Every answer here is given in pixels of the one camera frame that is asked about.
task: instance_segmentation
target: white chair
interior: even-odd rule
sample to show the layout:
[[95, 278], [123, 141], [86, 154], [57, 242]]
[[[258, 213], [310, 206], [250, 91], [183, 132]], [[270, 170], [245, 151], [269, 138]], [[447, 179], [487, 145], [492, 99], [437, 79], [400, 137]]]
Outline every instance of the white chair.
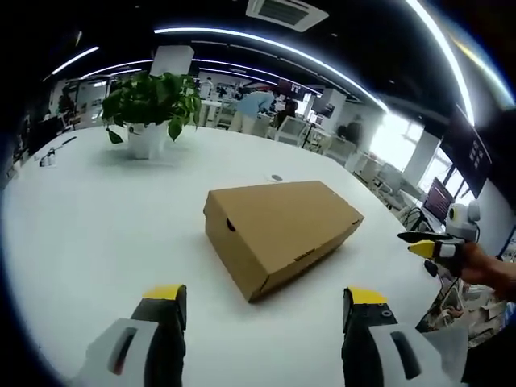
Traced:
[[304, 134], [306, 133], [308, 126], [309, 123], [302, 119], [286, 117], [285, 121], [283, 121], [274, 135], [274, 140], [299, 147], [304, 140]]
[[251, 134], [255, 135], [256, 137], [266, 137], [270, 123], [270, 117], [267, 115], [259, 114], [255, 121], [255, 125], [252, 127]]
[[231, 120], [235, 116], [236, 104], [233, 102], [223, 102], [218, 109], [217, 117], [215, 119], [216, 128], [227, 129], [231, 126]]
[[335, 137], [331, 141], [328, 149], [324, 151], [323, 155], [330, 157], [331, 159], [344, 166], [349, 156], [355, 153], [355, 151], [356, 145], [354, 143], [345, 139], [340, 139], [339, 137]]

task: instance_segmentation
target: potted plant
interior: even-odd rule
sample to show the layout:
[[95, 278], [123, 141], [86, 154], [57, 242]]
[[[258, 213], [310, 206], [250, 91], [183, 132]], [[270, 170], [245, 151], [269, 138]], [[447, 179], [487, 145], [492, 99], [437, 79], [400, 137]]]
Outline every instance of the potted plant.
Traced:
[[135, 158], [159, 156], [167, 132], [175, 141], [190, 119], [198, 125], [201, 98], [191, 76], [141, 72], [113, 89], [102, 102], [102, 120], [113, 144], [123, 140], [109, 124], [128, 128], [129, 151]]

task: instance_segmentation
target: cardboard box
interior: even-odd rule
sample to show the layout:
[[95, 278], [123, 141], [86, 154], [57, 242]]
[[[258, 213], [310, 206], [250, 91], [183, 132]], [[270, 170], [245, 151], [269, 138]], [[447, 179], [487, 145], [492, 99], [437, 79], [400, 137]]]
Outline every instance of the cardboard box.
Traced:
[[248, 301], [335, 250], [364, 217], [320, 181], [210, 191], [206, 234]]

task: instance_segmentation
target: ceiling light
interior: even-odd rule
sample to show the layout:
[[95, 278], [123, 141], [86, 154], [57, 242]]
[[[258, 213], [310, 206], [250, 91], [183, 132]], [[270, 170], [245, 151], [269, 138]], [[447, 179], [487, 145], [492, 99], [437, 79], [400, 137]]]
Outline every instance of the ceiling light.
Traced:
[[227, 43], [220, 43], [220, 42], [209, 42], [207, 40], [192, 40], [192, 43], [199, 43], [199, 44], [215, 44], [218, 46], [227, 46]]
[[110, 66], [110, 67], [106, 67], [104, 69], [93, 71], [92, 73], [88, 73], [86, 75], [83, 75], [81, 78], [84, 79], [84, 78], [87, 78], [87, 77], [91, 77], [92, 75], [95, 75], [95, 74], [98, 74], [98, 73], [102, 73], [102, 72], [107, 71], [107, 70], [116, 69], [118, 67], [137, 65], [137, 64], [140, 64], [140, 63], [148, 63], [148, 62], [152, 62], [152, 61], [154, 61], [154, 60], [153, 59], [145, 59], [145, 60], [137, 60], [135, 62], [127, 62], [127, 63], [116, 64], [115, 66]]
[[257, 77], [251, 77], [250, 75], [233, 73], [232, 71], [208, 69], [206, 67], [200, 67], [199, 70], [202, 70], [202, 71], [213, 71], [213, 72], [216, 72], [216, 73], [226, 73], [226, 74], [236, 75], [237, 77], [246, 77], [246, 78], [254, 79], [256, 81], [260, 81], [260, 82], [264, 82], [264, 83], [269, 83], [271, 85], [277, 86], [277, 83], [274, 83], [274, 82], [271, 82], [271, 81], [266, 81], [265, 79], [261, 79], [261, 78], [257, 78]]
[[141, 71], [141, 69], [129, 69], [129, 70], [118, 71], [117, 73], [110, 74], [110, 77], [114, 77], [115, 75], [120, 75], [120, 74], [125, 74], [125, 73], [133, 73], [134, 71]]
[[430, 14], [423, 8], [421, 4], [418, 3], [417, 0], [405, 0], [406, 3], [414, 10], [416, 14], [418, 14], [419, 18], [425, 23], [427, 28], [430, 30], [430, 33], [434, 36], [437, 44], [441, 47], [444, 56], [446, 57], [448, 63], [451, 66], [451, 70], [457, 84], [459, 85], [460, 95], [462, 96], [462, 101], [464, 104], [464, 109], [466, 110], [466, 116], [468, 117], [469, 123], [473, 126], [475, 125], [475, 117], [473, 115], [473, 106], [471, 103], [471, 98], [469, 97], [468, 87], [466, 86], [466, 81], [464, 80], [464, 76], [460, 71], [459, 62], [453, 55], [452, 48], [448, 44], [444, 34], [441, 32], [433, 18]]
[[228, 62], [222, 62], [220, 60], [208, 60], [208, 59], [192, 59], [193, 62], [206, 62], [206, 63], [216, 63], [218, 65], [227, 65], [227, 66], [234, 66], [234, 67], [240, 67], [242, 69], [246, 69], [246, 70], [251, 70], [251, 71], [256, 71], [257, 73], [263, 73], [263, 74], [267, 74], [267, 75], [270, 75], [271, 77], [276, 77], [276, 78], [280, 78], [280, 79], [285, 79], [286, 81], [290, 82], [290, 83], [294, 83], [295, 85], [299, 85], [309, 91], [311, 91], [312, 93], [315, 93], [317, 95], [321, 95], [321, 93], [319, 93], [318, 91], [314, 90], [314, 89], [311, 89], [310, 87], [308, 86], [304, 86], [300, 83], [297, 83], [297, 82], [294, 82], [294, 81], [291, 81], [290, 79], [288, 78], [284, 78], [284, 77], [280, 77], [279, 75], [276, 75], [274, 73], [269, 73], [267, 71], [264, 71], [264, 70], [259, 70], [259, 69], [254, 69], [253, 67], [247, 67], [247, 66], [242, 66], [241, 64], [235, 64], [235, 63], [228, 63]]
[[91, 54], [92, 52], [95, 52], [98, 50], [98, 47], [92, 47], [90, 48], [89, 50], [86, 50], [84, 52], [81, 52], [79, 55], [75, 56], [74, 58], [70, 59], [68, 62], [64, 62], [61, 66], [59, 66], [57, 69], [55, 69], [54, 71], [52, 71], [52, 75], [56, 75], [58, 72], [60, 72], [62, 69], [64, 69], [65, 67], [71, 65], [73, 62], [75, 62], [76, 60], [79, 60], [81, 59], [83, 56], [86, 56], [88, 54]]
[[337, 77], [340, 77], [344, 79], [346, 82], [351, 83], [354, 85], [358, 90], [360, 90], [362, 93], [364, 93], [367, 97], [369, 97], [373, 102], [375, 102], [381, 109], [383, 109], [385, 112], [389, 112], [389, 108], [387, 105], [385, 105], [380, 99], [376, 98], [374, 95], [369, 93], [364, 87], [353, 81], [350, 77], [347, 77], [346, 75], [339, 72], [337, 69], [334, 69], [330, 65], [322, 62], [321, 60], [314, 58], [313, 56], [310, 56], [302, 51], [297, 50], [296, 48], [287, 46], [286, 44], [275, 42], [274, 40], [266, 39], [258, 35], [251, 35], [246, 34], [244, 32], [238, 32], [238, 31], [231, 31], [231, 30], [223, 30], [219, 28], [203, 28], [203, 27], [179, 27], [179, 28], [161, 28], [158, 30], [154, 30], [155, 34], [170, 34], [170, 33], [177, 33], [177, 32], [211, 32], [215, 34], [223, 34], [223, 35], [234, 35], [234, 36], [240, 36], [242, 38], [247, 38], [251, 40], [257, 40], [262, 43], [270, 44], [275, 47], [282, 48], [286, 51], [292, 52], [298, 56], [301, 56], [307, 60], [310, 60], [314, 62], [315, 64], [331, 71], [333, 74], [335, 74]]
[[248, 50], [248, 51], [253, 51], [253, 52], [258, 52], [259, 54], [261, 55], [266, 55], [266, 56], [271, 56], [272, 58], [274, 59], [278, 59], [277, 58], [277, 55], [273, 55], [273, 54], [270, 54], [268, 52], [265, 52], [265, 51], [261, 51], [261, 50], [257, 50], [256, 48], [250, 48], [250, 47], [245, 47], [245, 46], [239, 46], [237, 44], [228, 44], [229, 47], [232, 47], [232, 48], [240, 48], [242, 50]]

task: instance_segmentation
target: green leaves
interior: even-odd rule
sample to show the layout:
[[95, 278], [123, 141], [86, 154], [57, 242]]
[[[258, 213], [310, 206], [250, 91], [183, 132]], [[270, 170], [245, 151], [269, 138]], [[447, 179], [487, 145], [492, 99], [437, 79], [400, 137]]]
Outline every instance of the green leaves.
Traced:
[[180, 118], [174, 117], [169, 121], [169, 136], [174, 141], [181, 134], [183, 130], [183, 122]]
[[[160, 125], [170, 120], [168, 132], [173, 140], [181, 134], [192, 114], [198, 125], [201, 98], [189, 75], [151, 76], [140, 72], [127, 81], [114, 83], [112, 90], [102, 103], [102, 119], [107, 123], [123, 127], [127, 123]], [[122, 141], [113, 131], [108, 129], [108, 133], [112, 143]], [[111, 133], [118, 138], [113, 140]]]
[[113, 144], [120, 144], [123, 143], [122, 137], [114, 133], [109, 127], [106, 128], [107, 134], [110, 137], [110, 141]]

